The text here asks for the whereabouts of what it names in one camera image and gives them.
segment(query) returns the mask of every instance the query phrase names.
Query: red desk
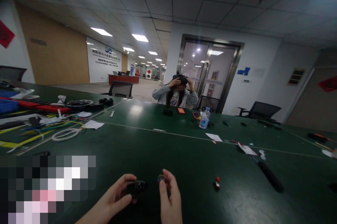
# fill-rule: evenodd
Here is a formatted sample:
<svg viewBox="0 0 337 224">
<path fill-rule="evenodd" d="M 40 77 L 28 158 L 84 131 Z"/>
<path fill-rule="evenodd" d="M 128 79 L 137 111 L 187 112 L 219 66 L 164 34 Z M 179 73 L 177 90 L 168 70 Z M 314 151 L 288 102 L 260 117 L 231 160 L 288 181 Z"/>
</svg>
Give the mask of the red desk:
<svg viewBox="0 0 337 224">
<path fill-rule="evenodd" d="M 138 84 L 139 83 L 139 76 L 119 76 L 119 75 L 109 75 L 109 85 L 112 84 L 114 81 L 123 81 Z"/>
</svg>

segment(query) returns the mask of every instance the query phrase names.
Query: company logo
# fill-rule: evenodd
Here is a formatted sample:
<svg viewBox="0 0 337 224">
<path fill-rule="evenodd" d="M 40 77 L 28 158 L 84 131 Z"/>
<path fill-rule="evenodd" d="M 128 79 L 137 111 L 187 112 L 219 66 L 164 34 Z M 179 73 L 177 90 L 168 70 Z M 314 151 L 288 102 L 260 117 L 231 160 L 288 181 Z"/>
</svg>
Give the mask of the company logo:
<svg viewBox="0 0 337 224">
<path fill-rule="evenodd" d="M 112 54 L 112 49 L 110 49 L 109 47 L 105 47 L 105 52 L 109 53 L 109 54 Z"/>
</svg>

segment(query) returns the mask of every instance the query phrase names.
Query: plastic bottle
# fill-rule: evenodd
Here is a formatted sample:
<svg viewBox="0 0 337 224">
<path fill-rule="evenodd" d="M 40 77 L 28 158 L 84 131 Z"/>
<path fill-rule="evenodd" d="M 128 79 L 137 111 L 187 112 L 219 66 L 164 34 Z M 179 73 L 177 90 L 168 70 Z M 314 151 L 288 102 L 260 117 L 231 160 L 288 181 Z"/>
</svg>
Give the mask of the plastic bottle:
<svg viewBox="0 0 337 224">
<path fill-rule="evenodd" d="M 210 121 L 210 116 L 211 116 L 210 108 L 206 107 L 206 110 L 203 111 L 203 114 L 201 115 L 199 127 L 201 127 L 202 129 L 206 129 L 208 126 L 208 122 Z"/>
</svg>

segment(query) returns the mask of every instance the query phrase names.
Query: floor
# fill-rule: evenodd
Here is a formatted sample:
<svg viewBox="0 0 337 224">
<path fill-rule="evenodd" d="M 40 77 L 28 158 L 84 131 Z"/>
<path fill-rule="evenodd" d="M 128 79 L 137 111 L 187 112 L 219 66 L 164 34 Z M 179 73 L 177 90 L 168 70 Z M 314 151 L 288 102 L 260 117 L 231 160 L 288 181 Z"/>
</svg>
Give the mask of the floor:
<svg viewBox="0 0 337 224">
<path fill-rule="evenodd" d="M 88 93 L 107 93 L 110 89 L 108 82 L 88 83 L 88 84 L 71 84 L 71 85 L 55 85 L 54 87 L 66 88 Z M 134 84 L 132 87 L 132 96 L 134 99 L 157 103 L 152 97 L 152 91 L 158 89 L 158 81 L 139 79 L 139 84 Z"/>
</svg>

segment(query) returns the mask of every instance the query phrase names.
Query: black chair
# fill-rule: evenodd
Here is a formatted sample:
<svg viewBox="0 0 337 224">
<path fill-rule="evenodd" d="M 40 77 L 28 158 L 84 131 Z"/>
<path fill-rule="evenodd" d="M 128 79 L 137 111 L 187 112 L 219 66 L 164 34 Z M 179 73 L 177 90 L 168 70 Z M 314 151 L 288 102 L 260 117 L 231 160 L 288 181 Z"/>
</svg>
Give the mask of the black chair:
<svg viewBox="0 0 337 224">
<path fill-rule="evenodd" d="M 103 93 L 103 95 L 132 99 L 132 86 L 133 83 L 114 81 L 111 84 L 109 92 Z"/>
<path fill-rule="evenodd" d="M 18 68 L 12 66 L 0 66 L 0 78 L 22 81 L 22 76 L 24 75 L 26 70 L 27 69 L 25 68 Z"/>
<path fill-rule="evenodd" d="M 271 117 L 281 110 L 280 107 L 274 106 L 271 104 L 263 103 L 255 101 L 254 105 L 250 109 L 250 111 L 245 108 L 240 108 L 241 117 L 247 117 L 251 119 L 259 119 L 259 120 L 267 120 L 267 121 L 275 121 Z"/>
</svg>

